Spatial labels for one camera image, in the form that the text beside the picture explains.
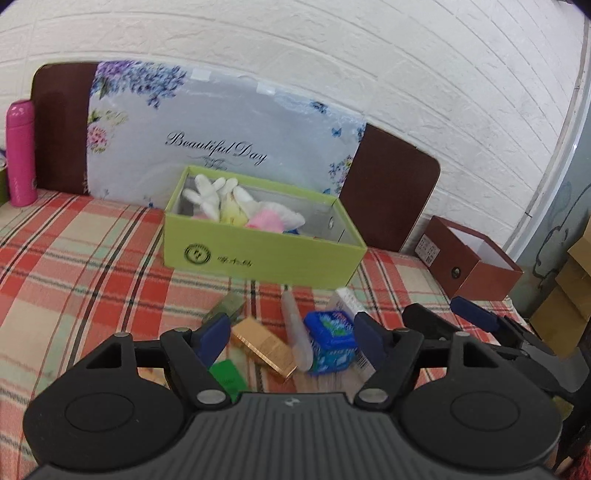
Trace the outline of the blue gum container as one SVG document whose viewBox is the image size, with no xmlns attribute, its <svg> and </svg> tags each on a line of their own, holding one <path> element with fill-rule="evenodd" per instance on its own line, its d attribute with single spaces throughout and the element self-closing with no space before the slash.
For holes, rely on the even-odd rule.
<svg viewBox="0 0 591 480">
<path fill-rule="evenodd" d="M 356 357 L 353 320 L 341 310 L 311 311 L 304 317 L 311 338 L 314 360 L 311 374 L 338 373 L 349 368 Z"/>
</svg>

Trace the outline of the gold box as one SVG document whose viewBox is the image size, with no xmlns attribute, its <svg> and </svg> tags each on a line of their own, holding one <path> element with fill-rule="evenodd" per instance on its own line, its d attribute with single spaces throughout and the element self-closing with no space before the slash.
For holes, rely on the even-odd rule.
<svg viewBox="0 0 591 480">
<path fill-rule="evenodd" d="M 231 327 L 232 338 L 283 379 L 297 370 L 294 354 L 286 343 L 256 319 L 248 317 Z"/>
</svg>

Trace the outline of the green box at left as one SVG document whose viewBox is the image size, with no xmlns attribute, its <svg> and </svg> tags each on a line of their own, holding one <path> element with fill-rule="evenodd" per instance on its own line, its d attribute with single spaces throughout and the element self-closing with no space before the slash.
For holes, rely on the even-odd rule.
<svg viewBox="0 0 591 480">
<path fill-rule="evenodd" d="M 9 202 L 9 187 L 7 175 L 7 163 L 3 154 L 0 154 L 0 205 Z"/>
</svg>

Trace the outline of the white glove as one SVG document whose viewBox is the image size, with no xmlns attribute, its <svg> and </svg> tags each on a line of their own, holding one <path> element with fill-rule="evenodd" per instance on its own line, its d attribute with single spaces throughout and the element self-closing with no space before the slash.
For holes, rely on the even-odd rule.
<svg viewBox="0 0 591 480">
<path fill-rule="evenodd" d="M 197 174 L 193 187 L 185 187 L 181 198 L 190 204 L 192 216 L 218 222 L 221 220 L 221 200 L 238 186 L 238 179 L 219 177 L 211 181 L 204 174 Z"/>
</svg>

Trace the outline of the floral packaged pillow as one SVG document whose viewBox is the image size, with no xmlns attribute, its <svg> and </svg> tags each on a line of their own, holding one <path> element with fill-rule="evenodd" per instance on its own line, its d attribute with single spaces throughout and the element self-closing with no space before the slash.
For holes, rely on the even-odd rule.
<svg viewBox="0 0 591 480">
<path fill-rule="evenodd" d="M 339 195 L 365 130 L 359 113 L 249 77 L 105 61 L 89 94 L 87 187 L 163 208 L 197 165 Z"/>
</svg>

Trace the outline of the plaid bed sheet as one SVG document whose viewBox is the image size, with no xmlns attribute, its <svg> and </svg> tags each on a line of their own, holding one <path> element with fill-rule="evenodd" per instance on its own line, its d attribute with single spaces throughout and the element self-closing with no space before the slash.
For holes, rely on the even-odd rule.
<svg viewBox="0 0 591 480">
<path fill-rule="evenodd" d="M 173 327 L 195 329 L 232 292 L 245 301 L 245 316 L 287 343 L 280 308 L 287 287 L 165 267 L 162 222 L 159 210 L 49 191 L 25 208 L 1 206 L 1 479 L 21 479 L 36 467 L 22 431 L 30 399 L 116 332 L 150 340 Z M 349 291 L 389 329 L 402 327 L 402 310 L 417 302 L 497 343 L 451 312 L 416 257 L 369 249 Z M 224 359 L 249 391 L 353 394 L 361 384 L 355 368 L 284 380 L 233 345 Z"/>
</svg>

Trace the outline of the translucent white tube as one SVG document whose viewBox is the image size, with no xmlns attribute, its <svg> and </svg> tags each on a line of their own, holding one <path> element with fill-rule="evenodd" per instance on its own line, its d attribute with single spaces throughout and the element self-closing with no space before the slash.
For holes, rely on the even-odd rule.
<svg viewBox="0 0 591 480">
<path fill-rule="evenodd" d="M 287 341 L 294 354 L 295 365 L 298 370 L 308 372 L 314 363 L 314 351 L 293 292 L 284 290 L 280 302 L 283 322 L 287 329 Z"/>
</svg>

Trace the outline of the olive green small box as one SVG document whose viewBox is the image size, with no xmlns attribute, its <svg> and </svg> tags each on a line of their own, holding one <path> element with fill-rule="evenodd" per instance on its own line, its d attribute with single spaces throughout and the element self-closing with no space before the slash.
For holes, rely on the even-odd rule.
<svg viewBox="0 0 591 480">
<path fill-rule="evenodd" d="M 235 293 L 228 293 L 223 296 L 205 315 L 202 323 L 211 321 L 218 314 L 225 314 L 230 319 L 231 323 L 242 315 L 245 307 L 245 298 Z"/>
</svg>

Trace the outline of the brown cardboard box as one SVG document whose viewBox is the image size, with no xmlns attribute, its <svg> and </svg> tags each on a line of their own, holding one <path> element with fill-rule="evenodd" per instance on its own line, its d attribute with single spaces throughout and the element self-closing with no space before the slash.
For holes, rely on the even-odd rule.
<svg viewBox="0 0 591 480">
<path fill-rule="evenodd" d="M 450 298 L 502 301 L 523 270 L 488 236 L 434 216 L 414 253 Z"/>
</svg>

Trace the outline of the pink thermos bottle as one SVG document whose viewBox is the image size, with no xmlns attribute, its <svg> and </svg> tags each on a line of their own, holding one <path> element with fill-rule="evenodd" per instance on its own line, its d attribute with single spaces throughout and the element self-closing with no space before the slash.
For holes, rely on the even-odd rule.
<svg viewBox="0 0 591 480">
<path fill-rule="evenodd" d="M 6 113 L 6 163 L 10 202 L 25 207 L 37 199 L 35 179 L 34 105 L 19 100 Z"/>
</svg>

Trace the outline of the pink item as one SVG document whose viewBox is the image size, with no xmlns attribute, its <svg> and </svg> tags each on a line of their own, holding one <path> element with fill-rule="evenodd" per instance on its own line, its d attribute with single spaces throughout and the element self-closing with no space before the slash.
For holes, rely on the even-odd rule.
<svg viewBox="0 0 591 480">
<path fill-rule="evenodd" d="M 270 232 L 270 233 L 283 233 L 284 225 L 280 219 L 280 215 L 270 209 L 263 208 L 259 210 L 249 222 L 245 224 L 245 228 Z"/>
</svg>

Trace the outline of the cardboard boxes at right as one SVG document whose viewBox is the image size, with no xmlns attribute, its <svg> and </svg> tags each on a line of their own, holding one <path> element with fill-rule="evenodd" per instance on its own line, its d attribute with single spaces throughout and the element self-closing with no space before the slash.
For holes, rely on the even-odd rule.
<svg viewBox="0 0 591 480">
<path fill-rule="evenodd" d="M 531 325 L 559 357 L 590 348 L 590 224 L 568 250 L 556 286 L 534 312 Z"/>
</svg>

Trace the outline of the dark brown headboard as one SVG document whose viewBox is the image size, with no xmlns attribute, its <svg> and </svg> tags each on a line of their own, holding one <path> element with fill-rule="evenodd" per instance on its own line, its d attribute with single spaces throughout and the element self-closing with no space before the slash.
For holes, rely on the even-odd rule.
<svg viewBox="0 0 591 480">
<path fill-rule="evenodd" d="M 40 188 L 85 195 L 86 117 L 97 64 L 46 64 L 35 72 L 35 167 Z M 370 247 L 400 252 L 441 173 L 414 145 L 368 125 L 341 194 Z"/>
</svg>

